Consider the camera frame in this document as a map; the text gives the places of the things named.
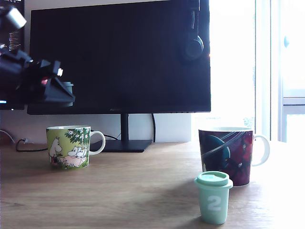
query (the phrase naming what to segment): mint green container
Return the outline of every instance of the mint green container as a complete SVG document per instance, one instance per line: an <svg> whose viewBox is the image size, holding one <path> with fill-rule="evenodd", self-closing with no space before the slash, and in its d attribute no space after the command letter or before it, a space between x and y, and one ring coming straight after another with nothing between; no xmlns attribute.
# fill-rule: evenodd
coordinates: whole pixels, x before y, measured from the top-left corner
<svg viewBox="0 0 305 229"><path fill-rule="evenodd" d="M229 190L233 187L229 175L218 171L201 173L195 184L199 188L202 219L210 224L225 223L228 215Z"/></svg>

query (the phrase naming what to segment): black cable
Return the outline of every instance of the black cable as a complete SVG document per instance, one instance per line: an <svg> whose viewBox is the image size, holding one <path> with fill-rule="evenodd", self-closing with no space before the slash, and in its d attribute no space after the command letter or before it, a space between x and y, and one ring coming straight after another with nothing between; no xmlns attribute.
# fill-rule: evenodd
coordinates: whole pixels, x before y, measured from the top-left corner
<svg viewBox="0 0 305 229"><path fill-rule="evenodd" d="M109 138L113 138L115 140L118 140L116 137L112 137L112 136L109 136L109 135L104 135L105 137L109 137Z"/></svg>
<svg viewBox="0 0 305 229"><path fill-rule="evenodd" d="M41 152L41 151L45 151L45 150L48 150L48 148L45 148L45 149L29 149L29 150L19 150L18 149L18 145L19 145L19 142L25 142L24 139L20 139L17 144L16 144L16 151L17 152Z"/></svg>
<svg viewBox="0 0 305 229"><path fill-rule="evenodd" d="M153 123L153 142L156 142L156 120L154 114L152 114L152 123Z"/></svg>
<svg viewBox="0 0 305 229"><path fill-rule="evenodd" d="M109 138L113 138L115 140L118 140L118 137L113 137L113 136L110 136L110 135L104 135L105 137L109 137Z"/></svg>

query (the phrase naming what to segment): computer monitor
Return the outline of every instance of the computer monitor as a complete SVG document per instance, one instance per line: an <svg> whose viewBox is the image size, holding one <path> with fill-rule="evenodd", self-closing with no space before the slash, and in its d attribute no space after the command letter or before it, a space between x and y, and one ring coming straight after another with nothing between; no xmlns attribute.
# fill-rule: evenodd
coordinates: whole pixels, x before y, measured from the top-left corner
<svg viewBox="0 0 305 229"><path fill-rule="evenodd" d="M127 141L127 114L209 112L209 4L200 1L195 23L203 53L190 61L182 52L196 22L190 2L33 10L30 56L61 61L61 80L73 84L76 98L72 107L29 105L28 113L121 114Z"/></svg>
<svg viewBox="0 0 305 229"><path fill-rule="evenodd" d="M0 0L0 8L7 6L16 7L19 12L24 16L24 0ZM12 32L9 34L0 34L0 43L4 44L10 51L15 49L24 50L24 29ZM23 104L13 104L8 102L4 95L0 92L0 110L24 110Z"/></svg>

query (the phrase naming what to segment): number 2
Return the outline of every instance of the number 2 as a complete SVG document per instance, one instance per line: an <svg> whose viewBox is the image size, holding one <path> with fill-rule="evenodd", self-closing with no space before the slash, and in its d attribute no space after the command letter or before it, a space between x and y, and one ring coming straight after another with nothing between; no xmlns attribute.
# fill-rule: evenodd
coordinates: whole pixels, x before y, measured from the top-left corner
<svg viewBox="0 0 305 229"><path fill-rule="evenodd" d="M213 201L213 203L210 203L208 205L208 210L210 211L220 211L221 207L217 207L217 205L220 204L221 198L218 196L210 196L208 197L208 201Z"/></svg>

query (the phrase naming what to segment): mug handle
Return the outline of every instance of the mug handle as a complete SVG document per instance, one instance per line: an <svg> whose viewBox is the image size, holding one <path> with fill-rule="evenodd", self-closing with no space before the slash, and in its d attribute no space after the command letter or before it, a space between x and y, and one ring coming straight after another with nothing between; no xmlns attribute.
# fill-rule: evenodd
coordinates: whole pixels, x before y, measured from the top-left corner
<svg viewBox="0 0 305 229"><path fill-rule="evenodd" d="M102 132L100 132L100 131L92 131L92 132L90 132L90 138L94 134L99 134L102 137L102 146L97 151L90 151L89 150L89 156L99 154L101 151L103 151L103 149L105 148L105 145L106 145L106 138L105 138L105 136L103 135Z"/></svg>
<svg viewBox="0 0 305 229"><path fill-rule="evenodd" d="M269 143L268 139L265 136L262 136L262 135L254 135L253 141L256 138L261 138L263 140L265 150L264 150L264 155L263 155L262 159L260 160L260 162L257 163L257 164L252 164L252 162L251 162L252 166L260 166L261 164L265 163L266 160L269 158L269 155L270 155L270 143Z"/></svg>

